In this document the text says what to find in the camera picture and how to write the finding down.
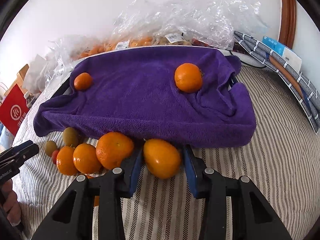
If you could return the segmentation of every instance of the green fruit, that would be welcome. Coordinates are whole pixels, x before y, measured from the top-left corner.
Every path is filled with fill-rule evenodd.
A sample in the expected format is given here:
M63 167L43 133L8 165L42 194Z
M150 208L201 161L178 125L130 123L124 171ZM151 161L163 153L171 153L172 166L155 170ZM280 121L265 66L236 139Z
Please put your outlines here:
M66 146L77 147L79 145L79 134L72 127L65 128L62 139Z
M44 145L44 152L47 154L49 157L52 156L52 153L58 150L57 144L54 141L47 141Z

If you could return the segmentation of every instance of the finger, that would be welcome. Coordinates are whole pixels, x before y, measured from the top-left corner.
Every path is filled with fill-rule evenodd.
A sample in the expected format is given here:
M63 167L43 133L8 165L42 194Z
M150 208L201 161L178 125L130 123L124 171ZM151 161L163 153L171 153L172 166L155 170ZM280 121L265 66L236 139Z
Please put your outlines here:
M9 193L10 191L12 191L12 179L9 179L7 182L5 182L2 187L1 187L1 191L3 193Z
M12 190L5 203L3 204L4 211L8 212L16 203L18 203L18 196L17 194Z
M14 204L14 206L11 208L8 216L7 216L7 219L9 220L9 222L11 224L18 224L18 222L20 221L21 219L21 208L19 206L19 203L16 202Z

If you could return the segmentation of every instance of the red card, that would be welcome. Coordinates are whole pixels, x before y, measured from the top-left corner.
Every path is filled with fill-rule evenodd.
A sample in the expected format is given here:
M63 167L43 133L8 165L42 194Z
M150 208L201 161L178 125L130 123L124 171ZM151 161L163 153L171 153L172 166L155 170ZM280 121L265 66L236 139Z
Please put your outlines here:
M16 136L29 108L18 85L15 85L0 106L0 121Z

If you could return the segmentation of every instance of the towel fold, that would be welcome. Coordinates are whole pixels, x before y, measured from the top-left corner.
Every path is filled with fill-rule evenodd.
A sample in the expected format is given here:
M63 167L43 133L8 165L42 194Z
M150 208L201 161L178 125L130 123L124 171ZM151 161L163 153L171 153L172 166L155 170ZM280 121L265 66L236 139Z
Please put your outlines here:
M175 69L183 63L204 73L196 93L175 85ZM236 83L228 91L230 75L240 68L237 57L205 47L142 47L89 57L71 73L70 95L41 104L34 129L38 136L72 126L91 138L119 131L193 147L239 147L256 128L246 87ZM83 72L93 85L76 91L74 79Z

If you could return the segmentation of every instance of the striped bedsheet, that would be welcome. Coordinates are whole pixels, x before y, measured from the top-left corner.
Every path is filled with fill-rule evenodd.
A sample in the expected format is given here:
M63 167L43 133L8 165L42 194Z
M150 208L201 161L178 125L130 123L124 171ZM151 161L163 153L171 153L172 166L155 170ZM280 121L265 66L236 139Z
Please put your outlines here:
M320 215L320 136L292 93L273 73L243 67L238 80L249 90L256 114L257 128L251 142L239 148L194 149L208 167L224 176L249 176L271 203L293 239L308 233ZM75 179L60 174L44 153L44 143L54 140L62 146L60 132L39 138L33 118L39 105L55 92L52 85L42 93L25 118L14 145L32 140L40 152L28 160L14 177L25 225L30 239L50 208ZM96 145L97 140L87 143ZM194 239L200 233L204 200L190 194L181 168L168 180L152 176L146 167L140 173L132 199L121 201L126 239ZM232 239L231 201L227 199L227 235ZM93 239L97 240L98 208L94 209Z

